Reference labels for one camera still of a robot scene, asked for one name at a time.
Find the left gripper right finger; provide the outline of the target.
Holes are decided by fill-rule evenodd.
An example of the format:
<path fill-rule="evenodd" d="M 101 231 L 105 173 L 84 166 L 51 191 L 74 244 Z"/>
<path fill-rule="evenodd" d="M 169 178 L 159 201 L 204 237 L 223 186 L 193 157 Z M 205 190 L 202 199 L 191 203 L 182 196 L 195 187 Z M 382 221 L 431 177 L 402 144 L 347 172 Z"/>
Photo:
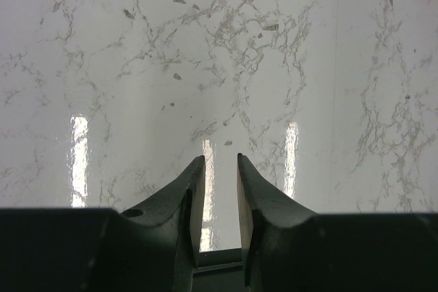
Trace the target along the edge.
<path fill-rule="evenodd" d="M 434 213 L 319 214 L 237 157 L 244 283 L 251 291 L 436 291 Z"/>

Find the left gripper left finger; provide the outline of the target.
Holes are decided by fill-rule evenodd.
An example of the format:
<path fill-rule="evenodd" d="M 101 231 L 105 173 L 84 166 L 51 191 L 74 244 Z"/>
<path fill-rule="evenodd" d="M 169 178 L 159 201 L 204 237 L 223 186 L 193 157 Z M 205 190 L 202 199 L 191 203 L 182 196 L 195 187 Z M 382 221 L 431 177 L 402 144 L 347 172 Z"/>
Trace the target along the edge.
<path fill-rule="evenodd" d="M 146 200 L 109 208 L 2 209 L 2 291 L 190 291 L 205 158 Z"/>

